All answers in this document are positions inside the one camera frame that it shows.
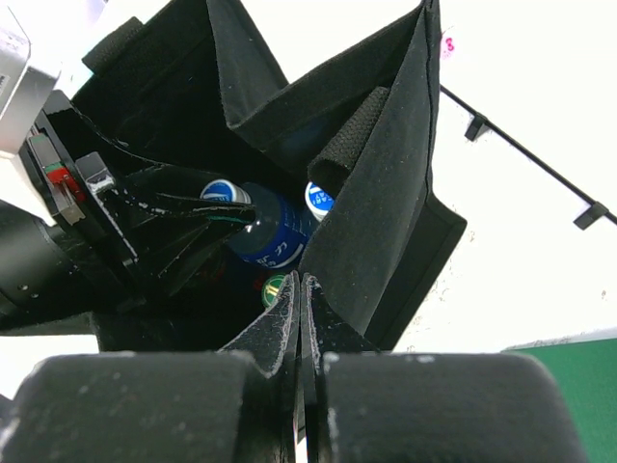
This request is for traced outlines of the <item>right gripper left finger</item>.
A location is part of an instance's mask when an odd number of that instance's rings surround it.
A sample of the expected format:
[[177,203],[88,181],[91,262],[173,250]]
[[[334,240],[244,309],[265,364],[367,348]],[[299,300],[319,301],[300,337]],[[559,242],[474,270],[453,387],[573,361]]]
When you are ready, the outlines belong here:
[[243,391],[235,462],[295,460],[299,304],[300,280],[293,271],[283,278],[272,306],[223,347],[253,365]]

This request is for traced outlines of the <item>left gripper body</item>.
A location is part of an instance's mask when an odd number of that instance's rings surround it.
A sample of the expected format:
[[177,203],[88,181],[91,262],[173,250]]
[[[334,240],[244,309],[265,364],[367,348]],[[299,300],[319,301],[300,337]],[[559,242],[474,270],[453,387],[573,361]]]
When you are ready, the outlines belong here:
[[43,309],[131,309],[127,294],[103,261],[96,240],[95,173],[106,165],[125,176],[122,150],[106,140],[70,103],[47,103],[26,138],[26,172],[54,223],[30,219],[27,302]]

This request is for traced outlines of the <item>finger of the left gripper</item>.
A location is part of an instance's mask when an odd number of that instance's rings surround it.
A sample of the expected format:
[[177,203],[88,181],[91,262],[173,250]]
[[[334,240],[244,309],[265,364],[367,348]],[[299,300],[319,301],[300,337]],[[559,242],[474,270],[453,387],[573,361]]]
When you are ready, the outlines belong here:
[[225,204],[156,188],[172,166],[122,176],[104,165],[95,173],[96,240],[103,261],[127,294],[176,294],[255,217],[245,204]]

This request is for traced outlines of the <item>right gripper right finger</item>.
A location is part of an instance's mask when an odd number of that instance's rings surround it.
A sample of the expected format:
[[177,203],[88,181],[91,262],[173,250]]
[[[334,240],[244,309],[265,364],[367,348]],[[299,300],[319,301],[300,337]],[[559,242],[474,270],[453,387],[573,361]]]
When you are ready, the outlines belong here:
[[308,461],[327,462],[331,444],[323,357],[328,352],[360,354],[379,348],[330,307],[322,286],[310,274],[305,274],[301,282],[299,341],[304,395],[304,419],[299,429],[306,438]]

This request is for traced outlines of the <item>green glass bottle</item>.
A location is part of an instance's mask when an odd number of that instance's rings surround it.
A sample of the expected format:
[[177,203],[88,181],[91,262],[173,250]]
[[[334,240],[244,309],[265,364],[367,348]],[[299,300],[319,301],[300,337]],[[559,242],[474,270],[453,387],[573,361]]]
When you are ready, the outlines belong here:
[[285,277],[285,274],[275,274],[263,283],[260,297],[265,310],[271,308],[276,302]]

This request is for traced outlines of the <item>water bottle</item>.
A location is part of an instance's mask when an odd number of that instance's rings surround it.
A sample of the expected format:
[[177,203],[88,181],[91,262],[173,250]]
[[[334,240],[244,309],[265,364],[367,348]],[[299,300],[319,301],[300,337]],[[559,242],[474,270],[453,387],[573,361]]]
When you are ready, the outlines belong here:
[[335,200],[322,188],[309,181],[305,189],[305,202],[312,216],[321,222],[331,211]]
[[307,247],[309,222],[305,214],[264,186],[251,182],[236,185],[220,178],[205,185],[201,198],[255,208],[255,220],[227,241],[233,253],[247,263],[284,269],[297,264]]

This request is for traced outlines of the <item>black canvas bag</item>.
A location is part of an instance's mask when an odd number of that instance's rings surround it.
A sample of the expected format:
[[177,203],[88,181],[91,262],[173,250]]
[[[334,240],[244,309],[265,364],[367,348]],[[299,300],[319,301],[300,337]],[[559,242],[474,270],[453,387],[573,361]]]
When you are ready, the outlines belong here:
[[466,227],[433,192],[440,39],[439,4],[423,1],[288,82],[240,2],[173,1],[84,57],[74,103],[153,161],[333,193],[301,269],[391,348]]

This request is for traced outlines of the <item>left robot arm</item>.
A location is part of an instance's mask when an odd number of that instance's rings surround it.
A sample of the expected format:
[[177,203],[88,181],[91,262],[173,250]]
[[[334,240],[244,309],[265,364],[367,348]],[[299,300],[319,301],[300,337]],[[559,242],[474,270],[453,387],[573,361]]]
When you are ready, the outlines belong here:
[[50,213],[1,204],[1,327],[163,305],[250,205],[202,199],[196,171],[135,155],[71,103],[47,103],[18,157]]

